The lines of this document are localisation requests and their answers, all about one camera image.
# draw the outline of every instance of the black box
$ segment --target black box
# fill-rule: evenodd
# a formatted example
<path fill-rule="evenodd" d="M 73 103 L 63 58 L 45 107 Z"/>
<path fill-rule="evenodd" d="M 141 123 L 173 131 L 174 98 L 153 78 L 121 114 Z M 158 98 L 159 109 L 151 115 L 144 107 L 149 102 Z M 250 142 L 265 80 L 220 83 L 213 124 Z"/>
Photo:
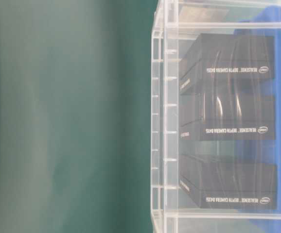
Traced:
<path fill-rule="evenodd" d="M 271 36 L 202 33 L 179 63 L 180 93 L 252 88 L 273 79 Z"/>
<path fill-rule="evenodd" d="M 276 165 L 181 155 L 179 166 L 179 184 L 200 208 L 276 209 Z"/>
<path fill-rule="evenodd" d="M 184 140 L 274 140 L 273 96 L 203 93 L 180 96 Z"/>

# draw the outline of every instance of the clear plastic bin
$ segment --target clear plastic bin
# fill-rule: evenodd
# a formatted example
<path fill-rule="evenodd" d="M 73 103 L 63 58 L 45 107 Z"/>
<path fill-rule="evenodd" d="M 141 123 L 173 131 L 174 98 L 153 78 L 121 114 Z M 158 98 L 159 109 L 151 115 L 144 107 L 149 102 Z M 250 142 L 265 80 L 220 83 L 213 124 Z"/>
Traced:
<path fill-rule="evenodd" d="M 160 0 L 156 233 L 281 233 L 281 0 Z"/>

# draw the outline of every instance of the intel logo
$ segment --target intel logo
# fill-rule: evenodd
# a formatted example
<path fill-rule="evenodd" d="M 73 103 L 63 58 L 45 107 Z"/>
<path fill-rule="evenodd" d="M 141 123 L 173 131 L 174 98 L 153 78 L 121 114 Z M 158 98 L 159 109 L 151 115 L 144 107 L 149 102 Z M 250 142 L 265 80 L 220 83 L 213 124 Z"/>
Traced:
<path fill-rule="evenodd" d="M 258 70 L 258 72 L 259 72 L 260 74 L 265 74 L 265 73 L 267 73 L 268 71 L 269 71 L 269 67 L 260 67 L 259 70 Z"/>
<path fill-rule="evenodd" d="M 258 129 L 258 132 L 263 134 L 268 132 L 268 127 L 267 126 L 262 126 Z"/>
<path fill-rule="evenodd" d="M 260 200 L 260 204 L 262 204 L 262 205 L 267 205 L 267 204 L 269 204 L 271 202 L 271 199 L 270 198 L 262 198 L 261 200 Z"/>

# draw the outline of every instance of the green background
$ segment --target green background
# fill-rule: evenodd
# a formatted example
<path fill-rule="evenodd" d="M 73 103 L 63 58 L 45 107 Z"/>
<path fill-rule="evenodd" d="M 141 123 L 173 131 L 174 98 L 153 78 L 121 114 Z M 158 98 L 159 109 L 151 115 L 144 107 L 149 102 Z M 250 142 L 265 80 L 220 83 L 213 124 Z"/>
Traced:
<path fill-rule="evenodd" d="M 149 233 L 156 0 L 0 0 L 0 233 Z"/>

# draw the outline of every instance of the green backdrop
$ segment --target green backdrop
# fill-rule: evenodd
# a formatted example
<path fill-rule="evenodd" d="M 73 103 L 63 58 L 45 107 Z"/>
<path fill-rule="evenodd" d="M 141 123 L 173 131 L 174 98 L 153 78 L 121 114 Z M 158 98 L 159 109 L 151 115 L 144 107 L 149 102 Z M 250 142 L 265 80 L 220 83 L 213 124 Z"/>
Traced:
<path fill-rule="evenodd" d="M 0 233 L 149 233 L 156 0 L 0 0 Z"/>

